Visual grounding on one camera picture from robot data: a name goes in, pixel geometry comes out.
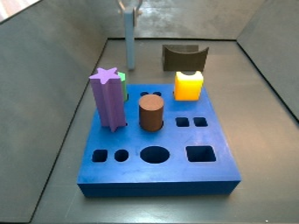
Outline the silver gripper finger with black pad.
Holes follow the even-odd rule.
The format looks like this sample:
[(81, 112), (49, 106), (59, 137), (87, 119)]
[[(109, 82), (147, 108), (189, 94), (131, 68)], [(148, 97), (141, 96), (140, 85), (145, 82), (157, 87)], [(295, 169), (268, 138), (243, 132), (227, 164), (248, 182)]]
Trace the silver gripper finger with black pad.
[(123, 0), (116, 0), (116, 2), (117, 2), (119, 9), (120, 9), (121, 11), (124, 11), (124, 10), (125, 10), (125, 6), (124, 6), (124, 4), (123, 4)]

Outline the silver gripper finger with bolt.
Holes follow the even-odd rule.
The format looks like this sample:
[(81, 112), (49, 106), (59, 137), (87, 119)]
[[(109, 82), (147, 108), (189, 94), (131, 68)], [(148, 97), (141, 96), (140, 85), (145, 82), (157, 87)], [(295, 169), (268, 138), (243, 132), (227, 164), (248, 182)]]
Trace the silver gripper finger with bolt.
[(141, 5), (143, 5), (143, 1), (144, 0), (137, 0), (137, 4), (136, 4), (136, 6), (135, 6), (135, 8), (133, 8), (133, 13), (135, 13), (135, 16), (139, 16), (139, 15), (141, 15), (141, 11), (140, 11), (140, 7), (141, 7)]

